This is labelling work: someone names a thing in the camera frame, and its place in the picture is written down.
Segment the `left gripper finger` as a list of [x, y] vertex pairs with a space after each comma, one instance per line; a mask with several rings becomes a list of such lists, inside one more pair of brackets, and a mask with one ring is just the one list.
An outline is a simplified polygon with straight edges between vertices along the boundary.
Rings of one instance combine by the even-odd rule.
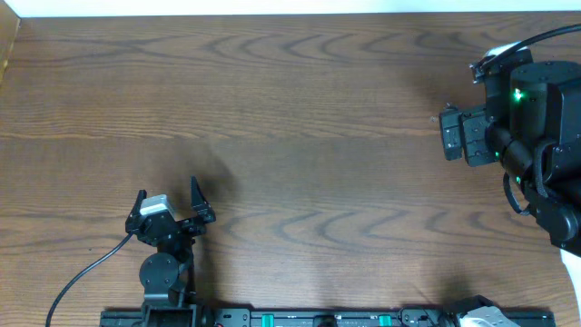
[[191, 208], [204, 223], [214, 223], [216, 221], [215, 211], [204, 197], [195, 176], [191, 177]]
[[140, 220], [141, 220], [140, 210], [141, 210], [142, 202], [146, 198], [146, 196], [147, 196], [147, 192], [145, 190], [138, 191], [135, 202], [133, 204], [133, 208], [129, 212], [129, 214], [125, 220], [126, 227], [139, 226]]

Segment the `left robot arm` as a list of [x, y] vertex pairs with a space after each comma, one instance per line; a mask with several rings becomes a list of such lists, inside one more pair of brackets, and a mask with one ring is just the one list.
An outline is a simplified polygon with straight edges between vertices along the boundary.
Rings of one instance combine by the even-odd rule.
[[139, 271], [143, 286], [142, 326], [213, 326], [212, 309], [199, 301], [195, 291], [195, 238], [206, 234], [216, 221], [195, 177], [191, 178], [193, 216], [177, 220], [165, 194], [149, 197], [138, 192], [125, 221], [125, 231], [152, 246], [156, 253], [144, 260]]

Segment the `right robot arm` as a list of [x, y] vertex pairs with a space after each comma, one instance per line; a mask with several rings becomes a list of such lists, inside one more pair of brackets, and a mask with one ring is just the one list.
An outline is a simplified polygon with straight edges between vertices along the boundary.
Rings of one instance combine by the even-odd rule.
[[476, 80], [486, 101], [439, 114], [444, 155], [471, 167], [498, 163], [515, 213], [531, 215], [580, 290], [580, 66], [518, 59]]

